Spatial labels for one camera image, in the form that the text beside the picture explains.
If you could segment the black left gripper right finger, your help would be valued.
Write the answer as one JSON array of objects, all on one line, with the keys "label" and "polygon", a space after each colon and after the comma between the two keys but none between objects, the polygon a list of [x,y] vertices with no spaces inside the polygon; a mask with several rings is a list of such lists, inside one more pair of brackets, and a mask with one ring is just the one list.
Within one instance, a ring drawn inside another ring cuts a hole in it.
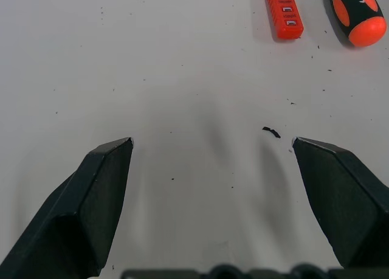
[{"label": "black left gripper right finger", "polygon": [[313,214],[342,267],[389,267],[389,187],[352,152],[292,142]]}]

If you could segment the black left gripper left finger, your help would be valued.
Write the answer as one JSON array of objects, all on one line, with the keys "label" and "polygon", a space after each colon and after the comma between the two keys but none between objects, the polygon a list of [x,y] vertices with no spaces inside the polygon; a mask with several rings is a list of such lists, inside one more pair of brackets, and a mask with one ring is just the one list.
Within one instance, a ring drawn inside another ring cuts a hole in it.
[{"label": "black left gripper left finger", "polygon": [[0,264],[0,279],[89,279],[108,260],[133,151],[130,137],[90,151],[44,201]]}]

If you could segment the orange black handled screwdriver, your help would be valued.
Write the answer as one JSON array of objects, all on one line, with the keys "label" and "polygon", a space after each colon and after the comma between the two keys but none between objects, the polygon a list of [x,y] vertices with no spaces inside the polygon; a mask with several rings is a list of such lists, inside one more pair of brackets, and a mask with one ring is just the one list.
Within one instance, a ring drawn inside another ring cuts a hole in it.
[{"label": "orange black handled screwdriver", "polygon": [[387,31],[377,0],[323,0],[338,40],[347,48],[364,48],[378,43]]}]

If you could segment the orange voltage tester pen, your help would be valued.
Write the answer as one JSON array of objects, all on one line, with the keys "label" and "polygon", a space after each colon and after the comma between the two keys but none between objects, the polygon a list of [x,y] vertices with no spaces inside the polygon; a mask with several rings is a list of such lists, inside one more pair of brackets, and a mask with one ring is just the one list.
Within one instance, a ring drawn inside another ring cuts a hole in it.
[{"label": "orange voltage tester pen", "polygon": [[296,40],[304,27],[295,0],[267,0],[274,31],[280,40]]}]

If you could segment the small black debris scrap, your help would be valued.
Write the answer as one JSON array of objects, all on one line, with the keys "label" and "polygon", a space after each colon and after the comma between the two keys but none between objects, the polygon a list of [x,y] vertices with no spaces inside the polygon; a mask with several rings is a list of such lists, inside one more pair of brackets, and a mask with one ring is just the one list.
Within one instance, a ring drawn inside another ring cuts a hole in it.
[{"label": "small black debris scrap", "polygon": [[279,134],[275,129],[272,129],[272,128],[269,128],[269,127],[264,126],[264,127],[262,128],[262,130],[263,130],[263,131],[270,132],[274,137],[276,137],[276,138],[278,138],[278,139],[281,138],[280,134]]}]

